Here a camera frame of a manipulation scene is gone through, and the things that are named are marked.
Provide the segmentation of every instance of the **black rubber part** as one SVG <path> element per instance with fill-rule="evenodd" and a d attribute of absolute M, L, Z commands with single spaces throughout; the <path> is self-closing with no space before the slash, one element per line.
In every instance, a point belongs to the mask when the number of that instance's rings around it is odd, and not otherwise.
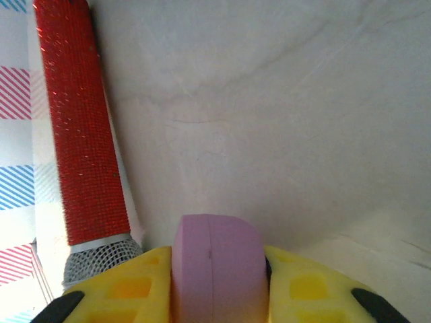
<path fill-rule="evenodd" d="M 63 323 L 84 296 L 83 291 L 72 291 L 54 299 L 33 319 L 32 323 Z"/>
<path fill-rule="evenodd" d="M 265 257 L 265 263 L 267 264 L 267 280 L 268 280 L 268 288 L 271 286 L 271 275 L 272 275 L 272 268 L 271 264 L 268 261 L 268 258 Z"/>
<path fill-rule="evenodd" d="M 410 323 L 380 295 L 362 288 L 353 288 L 351 293 L 377 323 Z"/>

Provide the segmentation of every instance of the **pink foam piece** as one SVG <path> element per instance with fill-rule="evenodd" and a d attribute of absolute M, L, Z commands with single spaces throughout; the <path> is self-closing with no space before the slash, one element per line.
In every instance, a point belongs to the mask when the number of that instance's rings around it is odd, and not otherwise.
<path fill-rule="evenodd" d="M 265 254 L 257 230 L 223 215 L 187 215 L 172 248 L 176 323 L 267 321 Z"/>

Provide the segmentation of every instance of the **red glitter handle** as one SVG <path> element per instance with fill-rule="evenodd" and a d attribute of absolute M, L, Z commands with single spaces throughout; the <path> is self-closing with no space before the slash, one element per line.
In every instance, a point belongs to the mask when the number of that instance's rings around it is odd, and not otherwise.
<path fill-rule="evenodd" d="M 86 0 L 35 0 L 69 244 L 130 231 Z"/>

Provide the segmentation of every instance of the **yellow plastic piece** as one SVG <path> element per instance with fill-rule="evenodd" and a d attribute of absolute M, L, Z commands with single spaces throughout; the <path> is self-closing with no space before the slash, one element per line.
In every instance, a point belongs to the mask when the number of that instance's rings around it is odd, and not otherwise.
<path fill-rule="evenodd" d="M 169 323 L 170 257 L 153 249 L 73 286 L 86 296 L 65 323 Z"/>
<path fill-rule="evenodd" d="M 322 264 L 266 246 L 270 323 L 376 323 L 350 291 L 364 284 Z"/>

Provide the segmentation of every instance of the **silver mesh grille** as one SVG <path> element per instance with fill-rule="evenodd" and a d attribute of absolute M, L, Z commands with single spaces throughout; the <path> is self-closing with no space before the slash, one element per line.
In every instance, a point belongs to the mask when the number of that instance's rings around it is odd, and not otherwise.
<path fill-rule="evenodd" d="M 142 249 L 132 239 L 71 254 L 65 265 L 63 286 L 68 289 L 140 254 Z"/>

